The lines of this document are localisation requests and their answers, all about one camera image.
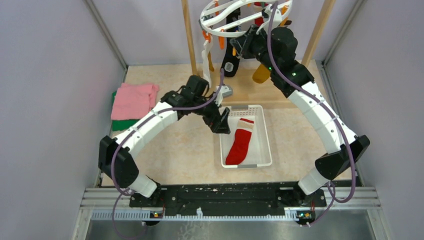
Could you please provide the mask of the white round clip hanger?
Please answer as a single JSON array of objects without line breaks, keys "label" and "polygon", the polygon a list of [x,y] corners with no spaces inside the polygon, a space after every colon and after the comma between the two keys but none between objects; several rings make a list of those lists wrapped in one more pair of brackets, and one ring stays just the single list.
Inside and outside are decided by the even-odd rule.
[{"label": "white round clip hanger", "polygon": [[[269,32],[269,27],[275,29],[287,20],[293,9],[292,0],[279,0],[275,4],[274,0],[260,0],[255,5],[254,0],[231,0],[226,3],[219,3],[212,0],[200,13],[199,24],[208,34],[223,38],[236,38],[245,33],[243,30],[230,31],[230,29],[241,27],[245,24],[254,23],[256,19],[262,19],[263,23],[259,25],[257,33],[260,30]],[[246,16],[237,16],[235,20],[227,22],[237,10],[248,8],[251,12]]]}]

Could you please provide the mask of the red sock white cuff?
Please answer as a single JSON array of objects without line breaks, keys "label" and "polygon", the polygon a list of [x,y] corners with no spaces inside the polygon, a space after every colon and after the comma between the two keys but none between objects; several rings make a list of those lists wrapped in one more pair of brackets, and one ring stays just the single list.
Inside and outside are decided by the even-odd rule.
[{"label": "red sock white cuff", "polygon": [[226,165],[239,165],[247,157],[249,144],[252,138],[255,122],[247,118],[240,118],[234,134],[234,141],[225,159]]}]

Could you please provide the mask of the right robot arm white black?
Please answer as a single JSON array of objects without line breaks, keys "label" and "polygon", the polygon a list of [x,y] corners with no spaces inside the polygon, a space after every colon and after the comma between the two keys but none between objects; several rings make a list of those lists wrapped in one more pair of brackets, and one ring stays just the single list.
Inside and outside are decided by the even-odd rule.
[{"label": "right robot arm white black", "polygon": [[345,170],[354,174],[355,164],[370,145],[366,135],[357,135],[347,127],[327,103],[313,75],[296,57],[298,41],[286,27],[270,33],[252,25],[249,30],[232,38],[236,56],[256,59],[270,71],[273,85],[306,117],[323,143],[326,153],[301,180],[293,192],[299,206],[307,206],[323,185]]}]

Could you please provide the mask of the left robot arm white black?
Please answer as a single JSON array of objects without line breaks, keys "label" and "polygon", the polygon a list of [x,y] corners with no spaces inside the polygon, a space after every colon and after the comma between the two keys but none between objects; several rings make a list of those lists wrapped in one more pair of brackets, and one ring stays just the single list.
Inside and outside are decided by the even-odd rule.
[{"label": "left robot arm white black", "polygon": [[135,157],[141,150],[168,126],[189,114],[201,116],[214,134],[230,134],[228,123],[229,108],[220,110],[224,76],[211,96],[204,96],[209,82],[197,75],[191,75],[178,91],[167,92],[156,106],[141,120],[123,133],[112,138],[108,135],[99,142],[98,168],[112,179],[116,190],[123,196],[135,193],[149,207],[160,202],[159,184],[140,173]]}]

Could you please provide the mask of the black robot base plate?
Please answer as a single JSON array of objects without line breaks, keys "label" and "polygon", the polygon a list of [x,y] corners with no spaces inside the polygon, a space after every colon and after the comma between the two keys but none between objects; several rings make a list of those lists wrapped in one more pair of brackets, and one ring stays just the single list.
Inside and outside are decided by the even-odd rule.
[{"label": "black robot base plate", "polygon": [[306,195],[296,182],[161,185],[151,197],[135,193],[132,208],[160,208],[165,216],[206,217],[282,216],[289,207],[326,207],[322,189]]}]

